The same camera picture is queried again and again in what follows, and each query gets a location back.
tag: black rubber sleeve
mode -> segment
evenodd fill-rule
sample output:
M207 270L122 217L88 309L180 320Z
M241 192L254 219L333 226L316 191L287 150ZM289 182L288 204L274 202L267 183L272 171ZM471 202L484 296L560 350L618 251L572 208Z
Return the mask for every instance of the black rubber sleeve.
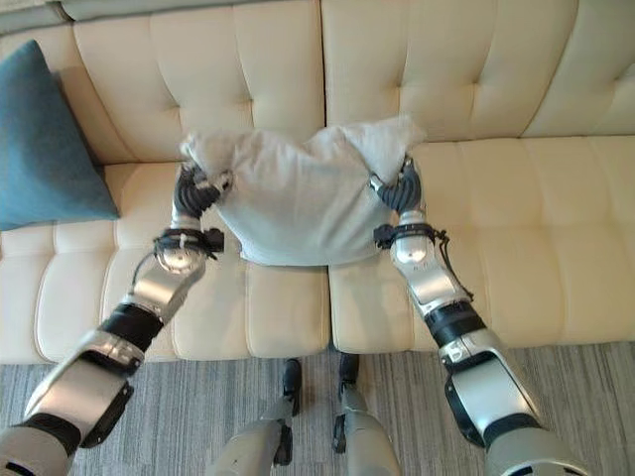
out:
M489 449L497 437L519 428L541 428L541 426L535 418L527 414L512 414L505 416L498 419L485 429L485 432L483 433L485 447Z
M421 206L421 181L412 166L404 169L399 183L392 186L384 185L378 193L382 201L399 214L419 209Z
M193 171L184 171L177 179L174 203L177 211L193 218L200 218L220 197L220 191L214 186L197 188Z
M463 334L485 328L480 316L466 300L433 310L426 316L425 321L439 347Z
M132 304L119 304L100 326L99 330L118 335L143 352L163 328L163 323L152 312Z
M54 436L62 444L68 456L76 452L81 441L79 429L74 424L55 415L35 414L16 426L38 429Z

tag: sofa seat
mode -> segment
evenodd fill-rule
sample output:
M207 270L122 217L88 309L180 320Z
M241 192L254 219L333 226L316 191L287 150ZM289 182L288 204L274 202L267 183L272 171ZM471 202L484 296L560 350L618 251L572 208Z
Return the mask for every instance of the sofa seat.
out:
M0 363L60 361L123 298L170 220L176 164L105 167L118 221L0 234ZM206 226L222 226L213 211ZM329 340L325 268L265 268L226 251L152 345L150 360L222 360L320 352Z
M635 338L635 136L430 143L413 157L429 220L506 344ZM388 253L328 274L338 349L436 348Z

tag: sofa backrest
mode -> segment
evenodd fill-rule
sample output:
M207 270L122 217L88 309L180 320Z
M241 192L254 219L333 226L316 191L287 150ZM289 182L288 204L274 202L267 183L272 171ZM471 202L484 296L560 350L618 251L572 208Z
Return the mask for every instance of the sofa backrest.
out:
M192 130L324 126L317 1L210 7L30 30L96 159L172 162Z
M322 0L328 124L436 141L635 133L632 0Z
M632 0L212 6L9 35L0 57L29 38L102 164L173 161L196 129L302 140L400 112L432 141L635 133Z

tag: floor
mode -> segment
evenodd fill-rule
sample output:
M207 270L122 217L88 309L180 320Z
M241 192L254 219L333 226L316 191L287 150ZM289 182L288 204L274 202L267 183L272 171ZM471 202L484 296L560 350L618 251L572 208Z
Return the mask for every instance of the floor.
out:
M546 421L592 474L635 474L635 343L516 350ZM337 413L334 351L302 359L303 410L294 461L276 475L343 474L330 449ZM281 361L148 364L110 438L75 458L75 475L197 475L205 459L279 394ZM0 367L0 427L20 419L47 366ZM455 428L434 354L365 356L360 386L391 435L406 475L481 475L482 451Z

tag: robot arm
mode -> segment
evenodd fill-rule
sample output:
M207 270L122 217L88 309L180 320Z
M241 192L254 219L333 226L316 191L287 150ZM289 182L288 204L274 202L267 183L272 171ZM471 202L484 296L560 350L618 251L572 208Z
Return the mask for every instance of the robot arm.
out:
M399 225L375 230L390 249L411 299L439 346L448 372L445 396L463 436L486 448L489 475L588 474L563 443L545 429L522 372L471 305L447 254L445 232L426 222L422 188L407 157L395 185L373 176L370 186L399 214Z
M196 165L182 166L171 227L110 317L39 385L25 420L0 434L0 474L66 474L78 447L108 436L132 397L128 378L204 274L206 259L223 249L222 233L201 231L200 217L230 186L230 174L209 183Z

